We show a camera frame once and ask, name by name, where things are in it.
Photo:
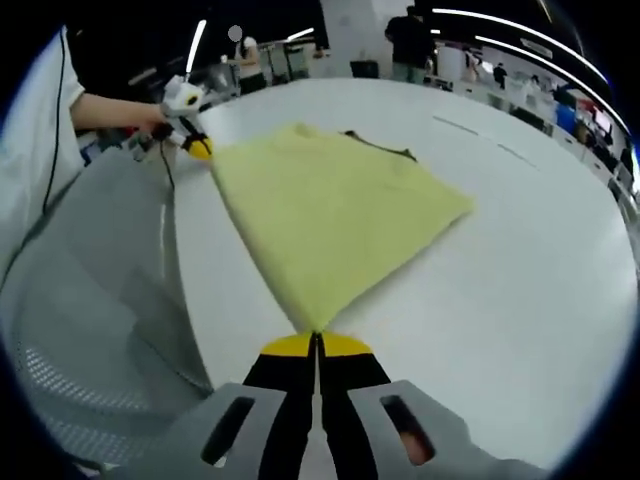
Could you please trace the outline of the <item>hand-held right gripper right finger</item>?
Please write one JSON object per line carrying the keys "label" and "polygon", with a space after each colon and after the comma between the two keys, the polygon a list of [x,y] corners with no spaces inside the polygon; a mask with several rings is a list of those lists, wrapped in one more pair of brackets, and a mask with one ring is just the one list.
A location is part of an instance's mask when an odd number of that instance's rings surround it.
{"label": "hand-held right gripper right finger", "polygon": [[499,459],[466,422],[408,380],[393,381],[371,348],[319,337],[323,427],[341,479],[542,479],[543,469]]}

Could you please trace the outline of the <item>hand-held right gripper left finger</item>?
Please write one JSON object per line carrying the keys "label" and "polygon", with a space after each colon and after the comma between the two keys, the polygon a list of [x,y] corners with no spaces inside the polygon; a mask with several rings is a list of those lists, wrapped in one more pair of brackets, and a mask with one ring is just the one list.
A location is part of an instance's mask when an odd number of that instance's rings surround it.
{"label": "hand-held right gripper left finger", "polygon": [[296,478],[311,428],[315,353],[312,333],[270,342],[243,382],[217,388],[108,478]]}

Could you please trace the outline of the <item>person's left hand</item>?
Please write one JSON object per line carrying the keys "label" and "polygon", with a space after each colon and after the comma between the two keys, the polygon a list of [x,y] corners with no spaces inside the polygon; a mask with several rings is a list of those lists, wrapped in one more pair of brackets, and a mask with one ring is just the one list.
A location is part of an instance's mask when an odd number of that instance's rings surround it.
{"label": "person's left hand", "polygon": [[134,112],[134,126],[151,134],[158,126],[167,123],[167,119],[159,104],[140,103]]}

